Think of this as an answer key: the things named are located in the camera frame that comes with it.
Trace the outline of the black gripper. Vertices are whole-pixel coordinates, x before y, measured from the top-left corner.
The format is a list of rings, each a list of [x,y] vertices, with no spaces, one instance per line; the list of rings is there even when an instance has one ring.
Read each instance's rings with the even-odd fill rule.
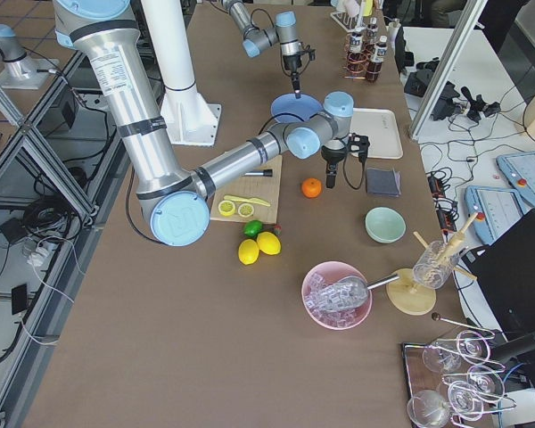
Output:
[[[325,186],[334,187],[334,175],[347,156],[347,147],[341,141],[330,141],[321,147],[321,155],[325,160]]]
[[[296,98],[301,97],[300,69],[302,67],[302,55],[303,52],[282,55],[282,67],[284,75],[290,76],[293,93]]]

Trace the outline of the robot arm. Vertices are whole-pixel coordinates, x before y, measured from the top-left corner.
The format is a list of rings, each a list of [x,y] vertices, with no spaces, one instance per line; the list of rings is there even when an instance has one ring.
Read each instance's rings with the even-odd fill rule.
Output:
[[[243,49],[250,58],[258,57],[271,46],[280,46],[282,67],[290,77],[295,98],[300,99],[302,56],[309,51],[300,41],[295,13],[280,12],[270,27],[262,29],[253,21],[242,1],[222,1],[221,4],[240,30]]]
[[[309,120],[275,124],[197,169],[183,169],[174,145],[211,144],[219,114],[197,91],[179,2],[142,4],[165,86],[161,102],[137,51],[140,31],[129,2],[57,1],[53,7],[59,43],[82,52],[92,66],[135,167],[143,216],[161,243],[200,239],[210,222],[206,201],[221,186],[283,152],[306,159],[349,133],[353,99],[332,92]]]

